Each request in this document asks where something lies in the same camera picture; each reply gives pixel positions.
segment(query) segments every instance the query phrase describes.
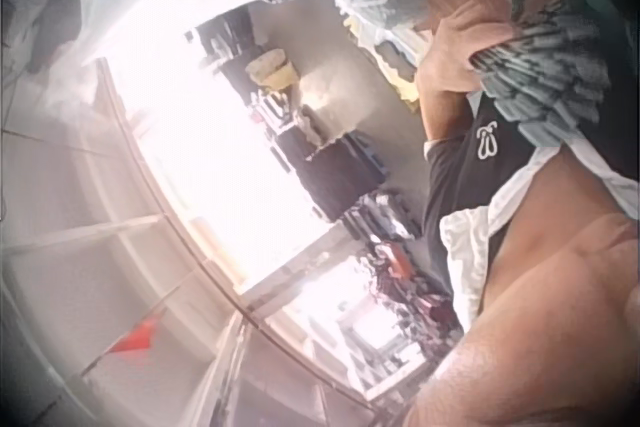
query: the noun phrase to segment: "red flag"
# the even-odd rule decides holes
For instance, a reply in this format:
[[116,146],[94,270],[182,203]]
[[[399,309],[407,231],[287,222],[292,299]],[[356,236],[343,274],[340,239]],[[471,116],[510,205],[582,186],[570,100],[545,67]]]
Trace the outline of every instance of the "red flag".
[[156,331],[157,317],[151,317],[140,322],[126,337],[118,341],[109,349],[109,353],[129,352],[132,350],[147,350],[151,348],[151,337]]

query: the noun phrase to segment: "shirt logo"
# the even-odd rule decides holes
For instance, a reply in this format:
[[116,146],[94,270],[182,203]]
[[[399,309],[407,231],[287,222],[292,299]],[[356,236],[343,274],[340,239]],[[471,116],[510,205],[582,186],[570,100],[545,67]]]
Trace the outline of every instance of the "shirt logo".
[[498,142],[495,135],[493,135],[493,129],[497,128],[498,123],[492,120],[486,126],[480,127],[476,132],[476,137],[480,139],[480,146],[478,147],[478,158],[480,160],[494,157],[498,153]]

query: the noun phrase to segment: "folded fabric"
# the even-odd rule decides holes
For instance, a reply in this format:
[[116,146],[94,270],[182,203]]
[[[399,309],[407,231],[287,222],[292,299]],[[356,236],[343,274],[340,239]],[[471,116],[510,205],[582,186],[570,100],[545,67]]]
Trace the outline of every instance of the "folded fabric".
[[516,38],[471,58],[498,111],[536,147],[580,137],[581,122],[599,121],[609,76],[597,26],[574,13],[580,2],[551,2],[520,23]]

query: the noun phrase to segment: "floor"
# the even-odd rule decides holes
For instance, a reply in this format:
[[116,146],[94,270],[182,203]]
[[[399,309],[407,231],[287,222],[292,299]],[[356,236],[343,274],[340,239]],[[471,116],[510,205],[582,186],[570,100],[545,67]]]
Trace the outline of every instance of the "floor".
[[292,0],[250,8],[256,39],[287,52],[298,71],[301,100],[335,138],[358,129],[391,170],[414,212],[424,200],[419,114],[412,114],[377,67],[348,38],[333,0]]

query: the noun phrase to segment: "skin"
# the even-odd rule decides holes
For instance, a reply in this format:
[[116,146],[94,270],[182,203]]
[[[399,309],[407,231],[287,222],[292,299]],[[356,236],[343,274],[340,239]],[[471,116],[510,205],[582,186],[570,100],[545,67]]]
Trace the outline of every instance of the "skin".
[[[473,3],[441,22],[416,77],[430,140],[469,129],[464,93],[479,84],[468,59],[513,35]],[[512,219],[480,316],[405,425],[611,425],[635,388],[637,285],[636,222],[561,149]]]

